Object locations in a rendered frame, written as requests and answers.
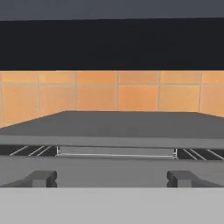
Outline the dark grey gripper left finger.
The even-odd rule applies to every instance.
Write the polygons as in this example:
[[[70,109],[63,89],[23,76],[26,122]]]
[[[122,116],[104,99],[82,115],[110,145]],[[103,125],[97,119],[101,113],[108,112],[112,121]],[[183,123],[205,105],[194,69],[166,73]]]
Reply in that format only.
[[[5,184],[3,187],[57,187],[56,171],[34,171],[27,177]]]

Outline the grey toaster oven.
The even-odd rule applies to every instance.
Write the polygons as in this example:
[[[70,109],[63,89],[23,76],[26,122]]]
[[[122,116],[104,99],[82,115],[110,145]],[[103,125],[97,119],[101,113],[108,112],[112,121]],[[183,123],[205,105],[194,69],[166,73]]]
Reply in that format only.
[[[196,112],[64,111],[1,128],[0,144],[224,149],[224,118]]]

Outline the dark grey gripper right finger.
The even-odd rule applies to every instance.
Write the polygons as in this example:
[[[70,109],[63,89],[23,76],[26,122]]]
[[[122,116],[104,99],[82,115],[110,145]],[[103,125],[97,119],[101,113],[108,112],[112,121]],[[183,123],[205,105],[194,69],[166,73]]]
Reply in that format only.
[[[168,171],[166,177],[168,187],[221,187],[221,185],[198,178],[190,171]]]

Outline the dark wall cupboard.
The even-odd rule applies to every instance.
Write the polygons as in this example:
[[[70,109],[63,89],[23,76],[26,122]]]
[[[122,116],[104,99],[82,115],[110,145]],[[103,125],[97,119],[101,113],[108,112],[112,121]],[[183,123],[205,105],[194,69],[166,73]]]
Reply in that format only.
[[[0,70],[222,70],[224,0],[0,0]]]

